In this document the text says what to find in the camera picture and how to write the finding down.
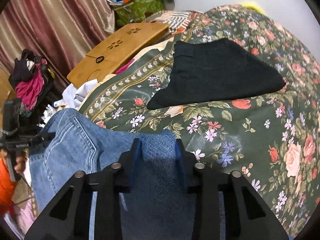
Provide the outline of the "person left hand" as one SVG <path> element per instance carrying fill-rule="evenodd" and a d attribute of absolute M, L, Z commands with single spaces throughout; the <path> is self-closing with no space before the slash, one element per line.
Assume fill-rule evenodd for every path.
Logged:
<path fill-rule="evenodd" d="M 25 151 L 22 151 L 19 156 L 16 156 L 16 165 L 14 167 L 14 170 L 17 174 L 22 174 L 25 171 L 26 168 L 26 161 L 27 161 L 27 153 Z"/>

